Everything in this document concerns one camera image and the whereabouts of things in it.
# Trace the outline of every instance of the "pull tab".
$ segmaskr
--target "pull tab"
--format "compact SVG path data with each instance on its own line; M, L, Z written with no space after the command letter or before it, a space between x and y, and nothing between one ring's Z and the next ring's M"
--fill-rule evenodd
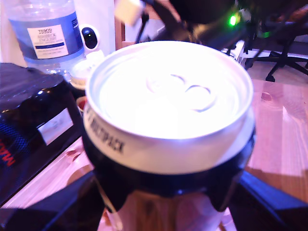
M155 94L171 95L182 106L196 112L203 112L213 106L216 94L210 87L194 85L186 78L171 74L153 73L146 79L147 88Z
M196 112L204 112L213 106L216 95L209 88L192 85L184 94L184 101L191 110Z

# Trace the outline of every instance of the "white sticker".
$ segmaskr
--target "white sticker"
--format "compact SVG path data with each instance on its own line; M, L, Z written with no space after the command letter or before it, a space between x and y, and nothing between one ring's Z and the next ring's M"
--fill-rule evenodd
M46 145L49 145L71 126L73 126L73 121L69 115L68 109L65 108L46 124L39 127L38 130L40 131Z
M68 55L61 25L28 28L38 59L50 59Z

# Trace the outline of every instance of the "chair base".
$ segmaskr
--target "chair base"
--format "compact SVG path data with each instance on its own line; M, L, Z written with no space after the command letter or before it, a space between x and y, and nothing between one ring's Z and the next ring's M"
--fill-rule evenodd
M246 69L252 67L252 64L250 66L247 66L250 63L249 60L251 60L251 58L248 58L245 62ZM278 68L282 68L285 65L292 67L308 76L308 59L305 58L284 56L275 51L271 51L268 57L258 57L256 61L276 63L276 65L271 69L268 76L266 77L266 81L275 82L275 78L272 75L276 70L278 70ZM305 62L305 67L302 67L301 65L297 64L298 62Z

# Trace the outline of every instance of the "can rim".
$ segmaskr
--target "can rim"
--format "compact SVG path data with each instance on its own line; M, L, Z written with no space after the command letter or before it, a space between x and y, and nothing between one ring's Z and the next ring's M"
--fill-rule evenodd
M159 45L159 44L167 44L167 43L185 43L188 44L189 46L201 46L203 49L205 50L211 50L211 52L215 52L217 56L220 56L221 59L226 62L226 63L232 63L232 65L236 65L237 69L242 73L243 77L246 80L245 85L248 87L247 92L250 92L248 94L248 97L245 101L244 106L239 110L239 112L236 114L236 116L230 120L230 122L222 127L218 127L216 130L212 131L212 132L206 132L205 134L201 134L201 135L197 135L197 136L188 136L185 138L164 138L164 137L158 137L158 136L149 136L149 135L144 135L138 132L133 132L130 130L127 130L125 128L121 128L119 127L116 123L114 123L111 119L107 118L106 116L103 116L100 108L96 105L96 103L94 102L94 100L92 99L92 95L91 95L91 91L90 91L90 87L91 87L91 83L92 81L95 79L95 77L100 73L101 71L101 65L114 58L115 56L118 56L119 54L128 51L128 50L135 50L137 48L140 47L149 47L152 46L153 44L155 45ZM145 138L151 138L151 139L163 139L163 140L188 140L188 139L195 139L195 138L200 138L200 137L204 137L204 136L208 136L208 135L212 135L215 134L229 126L231 126L232 124L234 124L235 122L237 122L238 120L240 120L248 111L249 107L251 106L252 103L252 99L253 99L253 83L251 81L251 78L249 76L249 74L246 72L246 70L238 63L236 62L234 59L228 57L226 54L217 51L213 48L207 47L207 46L203 46L203 45L199 45L199 44L195 44L195 43L189 43L189 42L182 42L182 41L151 41L151 42L144 42L144 43L139 43L139 44L134 44L131 46L127 46L124 48L121 48L109 55L106 56L106 58L100 62L96 68L93 70L92 75L89 77L87 83L86 83L86 96L88 98L88 102L90 104L90 107L92 108L92 110L99 115L100 119L105 120L107 123L109 123L110 125L112 125L113 127L115 127L116 129L123 131L125 133L129 133L131 135L135 135L135 136L139 136L139 137L145 137Z

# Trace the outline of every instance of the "black cable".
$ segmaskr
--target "black cable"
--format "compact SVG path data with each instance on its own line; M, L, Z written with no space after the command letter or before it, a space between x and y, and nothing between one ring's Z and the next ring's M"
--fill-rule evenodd
M139 43L139 42L140 42L140 39L141 39L142 33L143 33L143 31L144 31L145 25L146 25L146 23L149 21L149 19L150 19L149 14L143 12L143 13L142 13L142 16L141 16L142 25L141 25L140 30L139 30L139 33L138 33L138 35L137 35L136 43Z

